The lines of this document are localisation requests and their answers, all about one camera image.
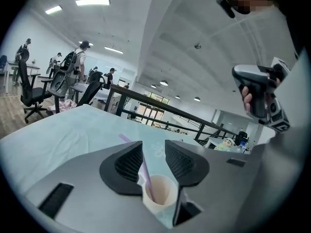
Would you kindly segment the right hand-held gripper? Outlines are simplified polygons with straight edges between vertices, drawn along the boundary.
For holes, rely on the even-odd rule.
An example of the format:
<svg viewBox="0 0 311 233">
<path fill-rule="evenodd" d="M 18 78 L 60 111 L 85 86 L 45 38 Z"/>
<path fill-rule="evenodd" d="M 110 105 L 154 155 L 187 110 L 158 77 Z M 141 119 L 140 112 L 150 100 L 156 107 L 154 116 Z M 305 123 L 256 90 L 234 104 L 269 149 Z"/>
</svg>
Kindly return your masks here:
<svg viewBox="0 0 311 233">
<path fill-rule="evenodd" d="M 270 67 L 257 65 L 237 65 L 232 68 L 232 76 L 242 93 L 244 87 L 252 95 L 249 117 L 259 124 L 283 133 L 290 128 L 287 116 L 275 96 L 277 79 L 283 81 L 290 73 L 288 65 L 274 57 Z"/>
</svg>

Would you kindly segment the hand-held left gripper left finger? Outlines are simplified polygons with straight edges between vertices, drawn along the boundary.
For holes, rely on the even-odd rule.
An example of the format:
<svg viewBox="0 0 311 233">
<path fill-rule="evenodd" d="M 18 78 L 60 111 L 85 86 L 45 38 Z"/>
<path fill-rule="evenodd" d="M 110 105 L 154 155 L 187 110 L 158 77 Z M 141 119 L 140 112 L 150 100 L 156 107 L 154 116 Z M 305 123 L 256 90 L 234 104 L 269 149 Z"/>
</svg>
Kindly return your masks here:
<svg viewBox="0 0 311 233">
<path fill-rule="evenodd" d="M 165 233 L 142 202 L 142 142 L 74 157 L 35 183 L 27 199 L 54 223 L 81 233 Z"/>
</svg>

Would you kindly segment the person's right hand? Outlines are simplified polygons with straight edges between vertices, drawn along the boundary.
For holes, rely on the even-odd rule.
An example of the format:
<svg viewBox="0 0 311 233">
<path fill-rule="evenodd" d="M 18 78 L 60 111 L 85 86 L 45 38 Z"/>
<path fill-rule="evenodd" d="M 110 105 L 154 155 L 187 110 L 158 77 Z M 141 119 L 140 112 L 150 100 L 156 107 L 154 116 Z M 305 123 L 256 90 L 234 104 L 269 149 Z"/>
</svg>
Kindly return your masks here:
<svg viewBox="0 0 311 233">
<path fill-rule="evenodd" d="M 244 109 L 247 113 L 250 112 L 250 102 L 252 100 L 252 94 L 249 92 L 247 86 L 242 89 L 242 98 L 244 103 Z"/>
</svg>

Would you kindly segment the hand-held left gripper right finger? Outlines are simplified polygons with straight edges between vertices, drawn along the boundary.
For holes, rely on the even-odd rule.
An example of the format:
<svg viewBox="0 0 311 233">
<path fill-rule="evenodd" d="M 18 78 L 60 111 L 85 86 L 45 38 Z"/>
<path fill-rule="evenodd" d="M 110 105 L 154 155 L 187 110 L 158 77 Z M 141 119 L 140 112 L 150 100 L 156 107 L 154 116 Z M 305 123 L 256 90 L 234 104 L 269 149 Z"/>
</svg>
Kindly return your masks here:
<svg viewBox="0 0 311 233">
<path fill-rule="evenodd" d="M 178 182 L 176 233 L 232 233 L 264 148 L 251 154 L 165 142 L 165 159 Z"/>
</svg>

